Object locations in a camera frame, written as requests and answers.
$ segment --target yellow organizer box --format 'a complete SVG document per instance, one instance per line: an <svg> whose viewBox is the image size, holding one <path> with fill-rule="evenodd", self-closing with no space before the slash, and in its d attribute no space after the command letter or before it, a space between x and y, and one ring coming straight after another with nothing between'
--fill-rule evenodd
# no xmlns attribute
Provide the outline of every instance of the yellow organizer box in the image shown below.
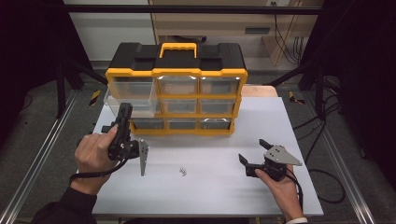
<svg viewBox="0 0 396 224"><path fill-rule="evenodd" d="M121 43L105 103L133 106L133 134L231 134L248 72L238 44Z"/></svg>

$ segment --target yellow handle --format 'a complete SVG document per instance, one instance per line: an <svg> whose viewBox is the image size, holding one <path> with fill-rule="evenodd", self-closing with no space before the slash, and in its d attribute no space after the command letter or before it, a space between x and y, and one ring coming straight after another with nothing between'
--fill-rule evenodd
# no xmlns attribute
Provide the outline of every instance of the yellow handle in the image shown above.
<svg viewBox="0 0 396 224"><path fill-rule="evenodd" d="M167 49L193 49L194 58L197 57L197 44L195 43L163 43L163 46L161 47L160 58L163 56L163 52Z"/></svg>

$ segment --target person's left hand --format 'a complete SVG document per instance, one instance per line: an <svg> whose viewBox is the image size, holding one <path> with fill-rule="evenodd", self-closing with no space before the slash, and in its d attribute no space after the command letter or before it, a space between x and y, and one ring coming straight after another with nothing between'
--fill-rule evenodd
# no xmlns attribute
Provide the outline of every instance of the person's left hand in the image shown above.
<svg viewBox="0 0 396 224"><path fill-rule="evenodd" d="M118 125L115 125L108 133L84 136L75 152L79 173L104 172L117 165L116 161L108 158L108 147L117 134L117 128ZM77 178L72 181L70 187L82 193L96 195L109 178L110 175Z"/></svg>

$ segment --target gray floor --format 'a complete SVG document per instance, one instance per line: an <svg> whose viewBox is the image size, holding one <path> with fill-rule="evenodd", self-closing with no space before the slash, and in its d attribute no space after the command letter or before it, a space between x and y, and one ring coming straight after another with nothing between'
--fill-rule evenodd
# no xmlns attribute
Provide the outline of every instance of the gray floor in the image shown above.
<svg viewBox="0 0 396 224"><path fill-rule="evenodd" d="M248 69L254 71L262 70L263 62L268 62L267 55L261 51L263 45L258 38L245 39L244 41L230 37L223 40L208 38L208 44L216 43L217 41L240 42L244 56L249 61L247 63ZM268 80L278 77L292 67L293 65L283 62L277 69L271 68L260 73L252 72L248 82L258 84L268 82ZM77 102L56 140L40 176L19 212L19 220L29 219L44 204L59 200L67 187L68 177L76 171L73 158L76 142L81 136L92 131L93 124L96 122L103 105L106 89L105 86L89 78L84 79L86 80L86 85L82 91L79 91ZM279 96L284 99L293 127L313 117L308 104L298 104L289 100L290 91L294 92L297 99L304 99L305 95L312 94L311 91L299 92L295 86L296 80L290 80L285 85L277 87ZM102 91L97 104L88 105L93 92L96 90ZM24 175L55 121L57 112L55 83L50 82L31 90L29 95L32 96L33 102L22 110L14 128L9 130L8 140L0 150L1 211L5 209L17 187L22 182ZM328 105L333 103L336 103L335 98ZM295 132L296 138L305 136L317 125L317 123L312 122L310 125L297 130ZM332 112L328 116L326 127L332 135L334 143L342 152L346 165L353 174L376 223L396 223L396 217L394 216L396 213L396 193L381 174L376 163L361 158L359 145L356 143L344 117L337 111ZM312 134L299 141L303 155L306 155L317 134L318 130L315 130ZM330 160L322 138L319 139L309 159L308 168L321 169L336 175L334 165ZM317 173L312 173L311 176L319 196L330 200L336 200L341 196L340 188L334 180ZM311 222L359 223L348 197L339 204L325 202L321 202L321 204L325 215L323 217L311 217ZM262 222L277 223L275 218L267 218L262 220Z"/></svg>

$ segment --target black sleeve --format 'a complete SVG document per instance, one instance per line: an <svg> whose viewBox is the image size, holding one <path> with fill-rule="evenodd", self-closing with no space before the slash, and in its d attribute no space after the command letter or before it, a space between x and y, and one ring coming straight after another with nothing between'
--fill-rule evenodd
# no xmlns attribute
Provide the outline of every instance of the black sleeve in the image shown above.
<svg viewBox="0 0 396 224"><path fill-rule="evenodd" d="M68 188L57 203L48 203L34 216L31 224L96 224L92 209L96 195L81 193Z"/></svg>

